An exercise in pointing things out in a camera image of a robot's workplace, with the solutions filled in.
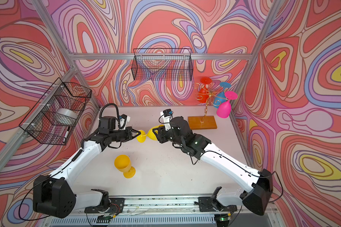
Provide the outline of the yellow wine glass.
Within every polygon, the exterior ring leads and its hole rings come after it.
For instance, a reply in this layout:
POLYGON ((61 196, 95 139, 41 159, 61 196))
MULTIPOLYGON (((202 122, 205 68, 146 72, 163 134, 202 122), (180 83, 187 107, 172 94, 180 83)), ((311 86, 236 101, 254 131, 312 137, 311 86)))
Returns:
POLYGON ((127 179, 134 177, 136 170, 132 166, 131 160, 127 155, 120 155, 114 160, 115 168, 123 173, 123 176, 127 179))
POLYGON ((154 134, 153 129, 156 129, 156 127, 151 128, 148 133, 146 133, 143 130, 140 130, 140 135, 136 137, 137 141, 140 143, 143 143, 146 141, 147 138, 157 141, 157 136, 154 134))

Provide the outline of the magenta wine glass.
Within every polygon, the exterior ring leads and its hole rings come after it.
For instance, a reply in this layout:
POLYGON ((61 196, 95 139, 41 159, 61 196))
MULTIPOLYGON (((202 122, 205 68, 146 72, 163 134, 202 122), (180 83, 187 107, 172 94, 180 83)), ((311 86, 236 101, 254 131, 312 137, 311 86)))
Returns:
POLYGON ((233 91, 227 91, 224 94, 225 94, 225 102, 223 102, 217 110, 217 116, 220 118, 229 117, 230 112, 232 110, 230 101, 236 100, 238 98, 238 95, 233 91))

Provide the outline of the blue wine glass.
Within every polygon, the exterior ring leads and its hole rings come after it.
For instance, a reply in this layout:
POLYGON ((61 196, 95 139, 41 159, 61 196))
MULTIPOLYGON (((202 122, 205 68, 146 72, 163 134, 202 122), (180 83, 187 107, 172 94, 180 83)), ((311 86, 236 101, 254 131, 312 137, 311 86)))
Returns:
POLYGON ((222 91, 214 95, 213 106, 215 108, 219 108, 221 104, 227 101, 225 90, 231 88, 232 85, 228 82, 220 82, 219 86, 222 88, 222 91))

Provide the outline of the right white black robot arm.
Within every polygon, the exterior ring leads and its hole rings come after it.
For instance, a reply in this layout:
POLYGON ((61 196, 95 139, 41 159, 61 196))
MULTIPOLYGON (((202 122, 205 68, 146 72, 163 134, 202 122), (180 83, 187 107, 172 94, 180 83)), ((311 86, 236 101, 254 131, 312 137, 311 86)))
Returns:
POLYGON ((159 123, 161 126, 154 128, 153 133, 161 144, 171 142, 190 158, 208 163, 226 174, 242 188, 239 196, 242 205, 256 215, 265 214, 268 204, 274 202, 271 196, 273 176, 277 172, 257 170, 234 159, 207 137, 194 133, 182 116, 161 114, 159 123))

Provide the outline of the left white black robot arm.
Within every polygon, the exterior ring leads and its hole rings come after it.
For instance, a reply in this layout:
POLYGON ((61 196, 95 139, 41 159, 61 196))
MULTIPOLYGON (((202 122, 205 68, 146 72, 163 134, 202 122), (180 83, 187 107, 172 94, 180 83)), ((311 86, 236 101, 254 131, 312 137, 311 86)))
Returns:
POLYGON ((38 176, 30 192, 33 194, 33 211, 44 218, 65 218, 78 209, 94 209, 99 213, 111 207, 109 193, 92 189, 87 193, 75 194, 72 186, 85 167, 112 143, 122 145, 141 135, 141 132, 128 126, 130 117, 119 114, 118 106, 106 104, 99 111, 97 129, 81 140, 80 148, 60 167, 49 175, 38 176))

